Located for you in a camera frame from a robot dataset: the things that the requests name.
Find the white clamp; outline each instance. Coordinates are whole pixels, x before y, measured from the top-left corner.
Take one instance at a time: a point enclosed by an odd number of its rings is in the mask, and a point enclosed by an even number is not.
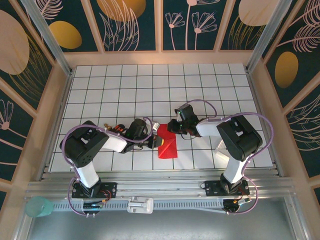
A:
[[[128,213],[152,214],[154,210],[154,199],[151,197],[131,196],[128,199]]]

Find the dark teal wallpaper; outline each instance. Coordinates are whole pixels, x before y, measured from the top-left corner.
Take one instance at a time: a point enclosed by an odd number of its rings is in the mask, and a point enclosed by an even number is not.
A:
[[[213,50],[226,2],[164,0],[163,50]]]
[[[104,49],[156,50],[154,0],[90,0]]]
[[[316,199],[318,200],[318,203],[320,205],[320,187],[315,188],[314,193],[315,193]]]
[[[12,180],[33,118],[0,90],[0,178]]]
[[[0,32],[0,78],[37,109],[52,65],[8,1],[0,3]]]
[[[320,85],[286,115],[309,177],[320,175]]]
[[[306,0],[266,63],[283,107],[320,71],[320,4]]]
[[[278,0],[236,0],[221,50],[253,50]]]
[[[290,15],[292,9],[294,8],[294,6],[296,5],[297,1],[298,1],[298,0],[292,0],[292,2],[291,2],[291,4],[290,4],[290,7],[289,7],[289,9],[288,9],[288,11],[287,11],[287,13],[285,14],[285,16],[284,16],[283,19],[282,19],[282,22],[280,23],[278,29],[276,30],[275,34],[274,34],[273,37],[271,38],[268,46],[266,46],[266,48],[265,48],[265,50],[264,50],[264,52],[263,52],[263,54],[262,54],[262,57],[263,57],[263,58],[265,58],[265,56],[267,55],[267,53],[268,53],[271,45],[274,43],[275,38],[278,36],[279,32],[281,31],[282,27],[284,26],[287,18],[289,17],[289,15]]]
[[[7,195],[6,192],[0,191],[0,211],[1,211],[2,205],[4,204],[6,195]]]
[[[63,52],[97,52],[80,0],[36,0],[43,18]]]

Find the red paper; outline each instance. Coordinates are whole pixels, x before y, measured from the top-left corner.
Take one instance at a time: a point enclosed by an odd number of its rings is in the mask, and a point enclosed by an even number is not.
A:
[[[163,145],[158,147],[160,159],[174,159],[178,157],[176,135],[167,130],[167,124],[160,124],[157,135],[163,139]]]

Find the green cup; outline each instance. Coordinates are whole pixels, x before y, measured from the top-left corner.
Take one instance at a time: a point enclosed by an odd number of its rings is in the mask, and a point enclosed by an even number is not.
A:
[[[54,204],[42,196],[34,196],[25,206],[25,214],[29,217],[43,217],[52,213]]]

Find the beige circle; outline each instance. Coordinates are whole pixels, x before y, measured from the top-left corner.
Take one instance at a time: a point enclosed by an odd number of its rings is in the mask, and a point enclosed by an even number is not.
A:
[[[248,26],[263,26],[269,22],[279,0],[241,0],[239,18]]]
[[[14,17],[0,10],[0,69],[11,75],[22,73],[29,54],[25,30]]]
[[[285,51],[280,55],[275,64],[275,82],[280,88],[289,87],[295,80],[299,68],[296,55],[290,51]]]

